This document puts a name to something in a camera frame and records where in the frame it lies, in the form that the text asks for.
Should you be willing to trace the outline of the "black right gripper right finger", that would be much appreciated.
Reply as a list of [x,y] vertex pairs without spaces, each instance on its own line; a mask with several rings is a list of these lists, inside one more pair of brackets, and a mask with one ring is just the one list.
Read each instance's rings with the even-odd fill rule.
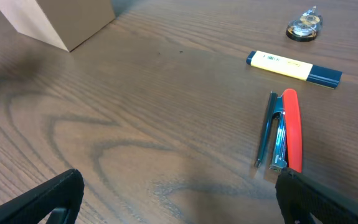
[[276,198],[286,224],[358,223],[358,203],[290,168],[281,170]]

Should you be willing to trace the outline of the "brown cardboard box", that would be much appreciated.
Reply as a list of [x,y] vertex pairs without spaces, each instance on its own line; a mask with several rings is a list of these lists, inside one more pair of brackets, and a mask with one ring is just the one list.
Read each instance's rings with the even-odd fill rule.
[[0,0],[18,33],[71,52],[115,19],[110,0]]

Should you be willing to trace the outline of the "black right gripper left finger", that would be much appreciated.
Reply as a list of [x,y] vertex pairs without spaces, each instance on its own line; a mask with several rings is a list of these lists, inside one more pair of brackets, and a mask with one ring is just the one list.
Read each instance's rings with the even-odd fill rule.
[[76,169],[69,169],[26,193],[0,205],[0,224],[73,224],[84,195],[84,181]]

